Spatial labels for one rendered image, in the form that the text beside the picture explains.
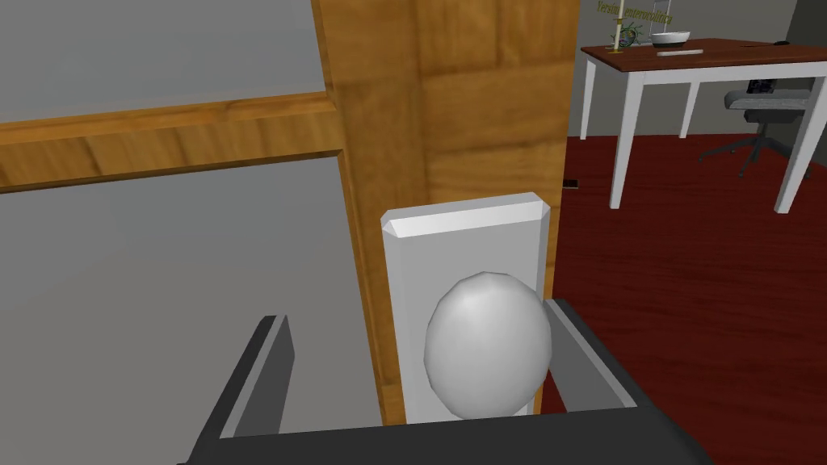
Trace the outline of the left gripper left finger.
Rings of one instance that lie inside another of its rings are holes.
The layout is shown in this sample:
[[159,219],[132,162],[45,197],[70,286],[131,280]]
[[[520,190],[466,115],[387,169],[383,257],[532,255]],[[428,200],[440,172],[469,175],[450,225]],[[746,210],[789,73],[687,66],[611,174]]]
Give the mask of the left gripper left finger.
[[210,412],[193,451],[208,452],[221,439],[277,434],[294,361],[287,317],[262,318]]

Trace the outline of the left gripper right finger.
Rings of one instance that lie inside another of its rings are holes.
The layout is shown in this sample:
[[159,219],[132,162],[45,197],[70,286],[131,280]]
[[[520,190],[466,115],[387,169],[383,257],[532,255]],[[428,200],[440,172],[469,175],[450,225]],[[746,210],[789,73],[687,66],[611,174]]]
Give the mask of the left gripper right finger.
[[565,410],[638,406],[619,364],[573,307],[563,300],[546,300],[544,306],[552,335],[549,370]]

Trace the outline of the grey round door knob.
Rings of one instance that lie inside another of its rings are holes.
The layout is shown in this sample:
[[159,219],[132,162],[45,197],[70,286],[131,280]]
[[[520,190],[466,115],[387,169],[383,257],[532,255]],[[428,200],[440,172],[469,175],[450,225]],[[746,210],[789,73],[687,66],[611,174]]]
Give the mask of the grey round door knob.
[[482,272],[438,302],[426,331],[432,391],[463,420],[512,417],[543,384],[552,333],[543,302],[519,279]]

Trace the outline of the wooden door leaf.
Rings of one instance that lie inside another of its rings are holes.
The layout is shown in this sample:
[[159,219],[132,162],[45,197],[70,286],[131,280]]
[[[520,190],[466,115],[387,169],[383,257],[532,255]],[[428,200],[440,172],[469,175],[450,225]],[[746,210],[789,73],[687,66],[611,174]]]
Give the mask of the wooden door leaf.
[[309,0],[325,90],[0,124],[0,194],[336,156],[380,414],[405,422],[380,217],[535,192],[552,294],[578,0]]

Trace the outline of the grey office chair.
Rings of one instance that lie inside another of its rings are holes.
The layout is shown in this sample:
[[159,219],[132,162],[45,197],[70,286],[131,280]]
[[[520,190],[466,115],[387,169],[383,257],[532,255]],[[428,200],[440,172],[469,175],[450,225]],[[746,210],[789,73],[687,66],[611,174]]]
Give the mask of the grey office chair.
[[768,136],[766,131],[770,124],[791,124],[800,117],[807,107],[809,91],[806,89],[778,90],[776,84],[776,79],[756,79],[749,81],[746,90],[728,92],[724,96],[725,108],[743,111],[745,121],[757,124],[758,131],[749,138],[702,153],[699,160],[702,161],[705,157],[717,153],[734,153],[740,147],[750,146],[752,147],[751,154],[739,171],[739,176],[742,177],[746,167],[758,161],[763,148],[769,148],[789,158],[791,147]]

